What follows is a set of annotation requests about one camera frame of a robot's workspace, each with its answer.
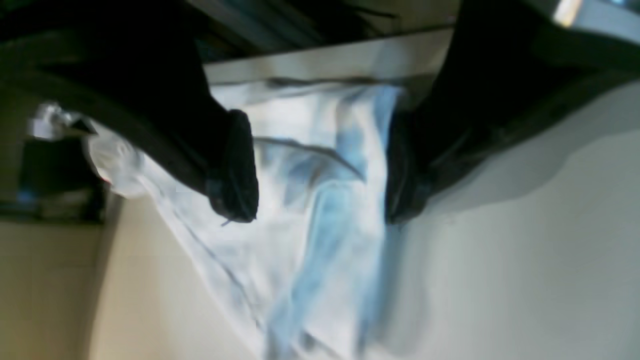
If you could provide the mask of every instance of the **crumpled cloth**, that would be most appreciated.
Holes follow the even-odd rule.
[[[387,132],[400,89],[266,81],[213,86],[249,116],[257,220],[231,223],[151,158],[96,123],[97,172],[149,193],[211,296],[264,359],[355,359],[376,321],[385,238]]]

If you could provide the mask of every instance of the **white fabric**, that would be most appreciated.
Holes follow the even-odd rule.
[[[96,125],[89,152],[113,191],[151,194],[234,329],[267,359],[356,358],[374,321],[384,239],[388,85],[214,86],[255,137],[257,220],[231,223]]]

